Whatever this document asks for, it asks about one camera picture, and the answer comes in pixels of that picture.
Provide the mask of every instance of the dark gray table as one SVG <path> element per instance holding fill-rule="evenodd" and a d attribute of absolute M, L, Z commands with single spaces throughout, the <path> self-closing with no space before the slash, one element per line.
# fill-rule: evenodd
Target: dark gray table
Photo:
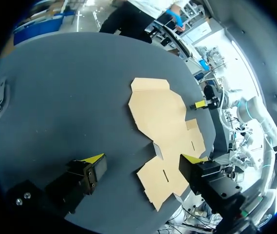
<path fill-rule="evenodd" d="M 135 77 L 167 79 L 188 107 L 201 93 L 177 56 L 145 42 L 100 33 L 47 36 L 0 60 L 11 86 L 0 119 L 0 184 L 30 179 L 46 186 L 73 158 L 106 153 L 108 170 L 92 196 L 66 219 L 103 234 L 150 234 L 178 208 L 172 195 L 157 212 L 136 171 L 155 156 L 128 108 Z M 208 155 L 215 130 L 208 110 L 197 118 Z"/>

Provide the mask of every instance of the blue bin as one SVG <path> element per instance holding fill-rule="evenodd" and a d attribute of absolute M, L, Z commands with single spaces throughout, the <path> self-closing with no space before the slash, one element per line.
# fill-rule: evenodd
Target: blue bin
<path fill-rule="evenodd" d="M 57 32 L 62 24 L 63 17 L 27 25 L 14 34 L 14 45 L 38 35 Z"/>

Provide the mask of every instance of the white shirt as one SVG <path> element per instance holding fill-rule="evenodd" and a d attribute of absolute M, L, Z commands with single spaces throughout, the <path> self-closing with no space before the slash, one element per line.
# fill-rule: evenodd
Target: white shirt
<path fill-rule="evenodd" d="M 189 0 L 128 0 L 128 2 L 154 19 L 157 19 L 173 4 L 183 8 Z"/>

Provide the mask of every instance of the screw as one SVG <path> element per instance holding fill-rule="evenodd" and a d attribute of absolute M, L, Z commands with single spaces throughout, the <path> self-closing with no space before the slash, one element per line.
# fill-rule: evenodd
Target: screw
<path fill-rule="evenodd" d="M 30 199 L 30 198 L 31 198 L 31 194 L 30 194 L 29 192 L 26 192 L 26 193 L 23 195 L 23 197 L 24 197 L 25 199 Z"/>
<path fill-rule="evenodd" d="M 20 198 L 16 199 L 16 205 L 18 205 L 18 206 L 22 205 L 22 200 Z"/>

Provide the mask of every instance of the flattened cardboard box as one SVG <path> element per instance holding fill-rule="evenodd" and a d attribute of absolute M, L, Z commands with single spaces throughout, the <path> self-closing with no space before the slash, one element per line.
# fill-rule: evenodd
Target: flattened cardboard box
<path fill-rule="evenodd" d="M 157 211 L 173 193 L 188 186 L 178 170 L 180 154 L 199 158 L 204 141 L 195 119 L 185 122 L 186 107 L 165 79 L 135 78 L 129 107 L 138 129 L 154 144 L 156 156 L 137 173 Z"/>

